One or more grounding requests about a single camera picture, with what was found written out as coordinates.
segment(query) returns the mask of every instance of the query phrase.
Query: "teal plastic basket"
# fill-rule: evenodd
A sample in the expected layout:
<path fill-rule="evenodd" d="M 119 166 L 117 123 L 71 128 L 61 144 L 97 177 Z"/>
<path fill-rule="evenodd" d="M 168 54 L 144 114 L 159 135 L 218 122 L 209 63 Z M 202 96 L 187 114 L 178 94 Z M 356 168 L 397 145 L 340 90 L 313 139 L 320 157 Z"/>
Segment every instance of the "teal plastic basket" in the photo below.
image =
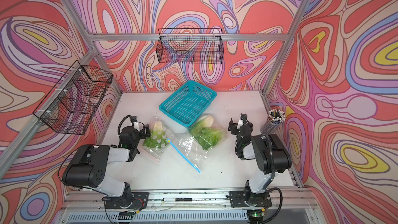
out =
<path fill-rule="evenodd" d="M 159 109 L 181 125 L 189 127 L 206 110 L 217 93 L 194 81 L 187 81 Z"/>

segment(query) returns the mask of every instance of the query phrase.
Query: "metal rail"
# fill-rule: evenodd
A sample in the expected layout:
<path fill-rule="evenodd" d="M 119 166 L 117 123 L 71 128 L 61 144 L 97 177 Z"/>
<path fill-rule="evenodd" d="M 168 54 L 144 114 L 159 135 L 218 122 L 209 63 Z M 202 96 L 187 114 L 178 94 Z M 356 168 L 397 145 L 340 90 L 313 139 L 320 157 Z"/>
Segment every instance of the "metal rail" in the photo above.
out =
<path fill-rule="evenodd" d="M 212 36 L 212 34 L 168 34 L 168 36 Z M 89 33 L 91 41 L 157 41 L 159 34 L 97 34 Z M 253 41 L 253 40 L 276 40 L 286 41 L 287 34 L 221 34 L 223 41 Z"/>
<path fill-rule="evenodd" d="M 261 90 L 264 94 L 266 93 L 266 89 L 270 86 L 270 84 L 273 80 L 273 77 L 279 71 L 281 64 L 283 62 L 283 59 L 287 55 L 290 44 L 294 41 L 296 31 L 299 28 L 301 20 L 304 17 L 304 14 L 305 14 L 310 2 L 311 2 L 311 0 L 301 0 L 300 5 L 297 8 L 297 12 L 296 12 L 295 16 L 293 17 L 292 23 L 290 25 L 290 28 L 288 31 L 288 38 L 287 38 L 286 42 L 284 44 L 282 44 L 282 47 L 279 50 L 278 56 L 275 59 L 274 65 L 271 67 L 271 71 L 269 72 L 269 74 L 267 76 L 266 83 L 264 84 L 264 87 Z"/>
<path fill-rule="evenodd" d="M 90 49 L 80 60 L 81 64 L 88 64 L 94 51 Z M 65 85 L 72 79 L 76 70 L 72 70 L 64 80 L 57 87 L 58 89 L 62 89 Z M 46 102 L 43 103 L 42 107 L 40 107 L 39 111 L 45 111 L 50 104 L 55 100 L 61 90 L 54 90 L 54 92 L 48 97 Z M 27 146 L 29 141 L 35 136 L 39 128 L 43 125 L 43 122 L 39 120 L 36 116 L 30 118 L 28 124 L 23 128 L 21 132 L 14 138 L 14 140 L 5 148 L 3 153 L 0 155 L 0 179 L 6 174 L 8 169 L 14 163 L 15 159 L 21 154 L 23 149 Z"/>
<path fill-rule="evenodd" d="M 301 189 L 297 187 L 280 187 L 283 194 L 282 208 L 318 208 L 314 194 L 311 189 Z M 229 191 L 242 190 L 242 188 L 231 189 L 175 189 L 175 190 L 140 190 L 149 192 L 147 208 L 143 211 L 152 211 L 172 207 L 172 210 L 216 210 L 231 209 L 230 199 L 226 197 Z M 98 207 L 103 207 L 101 198 L 103 194 L 89 191 L 72 191 L 68 192 L 65 197 L 63 209 L 73 211 L 101 211 Z M 164 197 L 179 198 L 189 197 L 192 202 L 175 202 L 162 203 Z M 279 204 L 279 193 L 270 193 L 272 207 L 277 208 Z M 256 207 L 243 207 L 241 209 L 249 210 Z"/>
<path fill-rule="evenodd" d="M 100 65 L 100 67 L 108 72 L 111 72 L 109 69 L 108 65 L 106 64 L 104 58 L 102 57 L 101 52 L 98 51 L 97 46 L 91 41 L 91 39 L 88 36 L 88 31 L 86 26 L 84 25 L 80 15 L 77 12 L 77 9 L 75 8 L 72 0 L 60 0 L 63 6 L 65 7 L 65 11 L 69 15 L 70 18 L 72 18 L 73 22 L 75 23 L 77 29 L 79 30 L 80 35 L 82 36 L 83 40 L 87 43 L 87 45 L 94 49 L 96 52 L 95 56 L 97 57 L 97 62 Z M 112 81 L 112 86 L 114 90 L 120 95 L 121 91 L 117 85 L 117 83 L 113 80 Z"/>

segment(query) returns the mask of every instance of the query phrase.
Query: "black cable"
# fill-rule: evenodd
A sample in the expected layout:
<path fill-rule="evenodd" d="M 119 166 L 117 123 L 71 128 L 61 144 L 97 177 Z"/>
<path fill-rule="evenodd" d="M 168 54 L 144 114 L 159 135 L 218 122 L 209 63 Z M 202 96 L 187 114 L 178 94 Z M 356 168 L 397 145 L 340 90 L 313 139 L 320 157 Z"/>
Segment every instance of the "black cable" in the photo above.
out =
<path fill-rule="evenodd" d="M 130 120 L 132 121 L 132 116 L 131 115 L 127 115 L 126 117 L 124 117 L 122 119 L 122 121 L 119 123 L 119 126 L 117 127 L 117 135 L 120 136 L 120 128 L 122 127 L 123 122 L 127 119 L 130 118 Z"/>
<path fill-rule="evenodd" d="M 270 185 L 270 183 L 275 178 L 275 163 L 273 160 L 272 142 L 271 142 L 269 135 L 265 135 L 265 137 L 266 137 L 267 147 L 268 147 L 268 151 L 269 151 L 269 159 L 270 159 L 270 164 L 271 164 L 271 178 L 270 178 L 270 180 L 268 180 L 266 182 L 266 184 L 264 184 L 264 186 L 263 186 L 264 190 Z"/>
<path fill-rule="evenodd" d="M 106 215 L 106 217 L 108 218 L 108 220 L 109 220 L 112 224 L 115 224 L 115 223 L 113 223 L 113 221 L 111 221 L 111 219 L 110 219 L 109 216 L 108 216 L 108 213 L 106 212 L 105 203 L 106 203 L 107 197 L 102 197 L 101 200 L 103 200 L 103 209 L 105 209 L 105 215 Z"/>
<path fill-rule="evenodd" d="M 275 178 L 275 163 L 273 160 L 272 142 L 269 135 L 266 135 L 267 145 L 269 150 L 269 159 L 271 160 L 271 181 Z"/>
<path fill-rule="evenodd" d="M 256 224 L 264 224 L 264 223 L 272 221 L 278 215 L 279 211 L 281 211 L 282 202 L 283 202 L 283 196 L 282 196 L 281 189 L 277 188 L 277 187 L 271 188 L 271 189 L 266 190 L 266 193 L 270 193 L 270 192 L 275 191 L 275 190 L 279 191 L 279 195 L 280 195 L 280 198 L 281 198 L 281 200 L 279 201 L 279 206 L 278 206 L 276 212 L 271 217 L 269 217 L 268 219 L 263 220 L 262 222 L 256 222 Z"/>
<path fill-rule="evenodd" d="M 131 124 L 133 124 L 134 122 L 137 122 L 137 123 L 140 123 L 140 124 L 143 125 L 142 129 L 145 128 L 145 124 L 144 124 L 144 123 L 139 122 L 139 121 L 133 121 L 133 120 L 132 120 L 132 116 L 131 116 L 131 115 L 127 115 L 127 116 L 124 117 L 124 118 L 122 119 L 122 121 L 119 123 L 119 126 L 117 127 L 117 135 L 120 136 L 120 128 L 122 128 L 122 124 L 123 124 L 123 122 L 124 122 L 127 118 L 130 118 Z"/>
<path fill-rule="evenodd" d="M 227 195 L 226 198 L 228 198 L 228 199 L 235 199 L 235 200 L 243 199 L 243 197 L 232 197 L 232 196 L 230 196 L 230 195 Z"/>

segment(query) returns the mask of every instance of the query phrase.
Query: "white table surface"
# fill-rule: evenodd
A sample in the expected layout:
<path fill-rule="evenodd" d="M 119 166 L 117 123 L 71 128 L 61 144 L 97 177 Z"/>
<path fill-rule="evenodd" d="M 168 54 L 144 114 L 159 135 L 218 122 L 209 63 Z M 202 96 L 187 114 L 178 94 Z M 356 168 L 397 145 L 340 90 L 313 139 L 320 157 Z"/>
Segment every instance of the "white table surface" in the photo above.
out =
<path fill-rule="evenodd" d="M 137 116 L 138 121 L 148 123 L 153 116 L 159 117 L 176 133 L 186 129 L 159 110 L 159 105 L 172 93 L 123 93 L 109 124 L 103 145 L 117 145 L 117 127 L 126 115 Z M 252 135 L 260 134 L 267 111 L 257 91 L 217 92 L 217 97 L 206 109 L 226 129 L 230 119 L 237 123 L 240 114 L 246 113 L 253 123 Z M 129 124 L 124 122 L 122 128 Z M 132 162 L 109 164 L 107 173 L 120 181 L 128 182 L 132 190 L 151 189 L 214 189 L 243 187 L 256 170 L 256 160 L 241 161 L 235 154 L 236 135 L 230 132 L 227 139 L 213 147 L 198 173 L 172 146 L 167 146 L 160 162 L 139 149 Z M 270 187 L 293 186 L 288 170 L 277 176 Z"/>

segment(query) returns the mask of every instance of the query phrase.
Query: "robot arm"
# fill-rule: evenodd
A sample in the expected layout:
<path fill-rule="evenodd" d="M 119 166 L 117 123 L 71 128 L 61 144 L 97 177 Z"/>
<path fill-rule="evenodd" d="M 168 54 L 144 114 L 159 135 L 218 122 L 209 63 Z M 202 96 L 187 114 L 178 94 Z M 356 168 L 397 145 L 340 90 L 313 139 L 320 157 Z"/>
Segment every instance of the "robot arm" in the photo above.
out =
<path fill-rule="evenodd" d="M 130 126 L 124 127 L 122 123 L 130 118 Z M 84 187 L 114 198 L 121 208 L 129 207 L 133 201 L 130 185 L 120 182 L 106 173 L 108 163 L 130 162 L 136 154 L 140 139 L 150 136 L 149 127 L 145 125 L 139 130 L 137 117 L 130 115 L 123 118 L 119 124 L 119 145 L 95 146 L 82 145 L 67 166 L 62 175 L 62 182 L 67 186 Z"/>
<path fill-rule="evenodd" d="M 67 166 L 62 181 L 74 187 L 95 189 L 109 197 L 121 197 L 126 187 L 130 189 L 130 185 L 109 176 L 106 167 L 110 162 L 128 161 L 129 154 L 128 149 L 83 145 Z"/>
<path fill-rule="evenodd" d="M 253 124 L 241 114 L 237 124 L 232 119 L 228 131 L 236 135 L 236 155 L 241 160 L 256 159 L 259 168 L 255 175 L 246 183 L 246 198 L 250 194 L 261 194 L 279 173 L 292 165 L 291 157 L 276 134 L 252 136 Z"/>

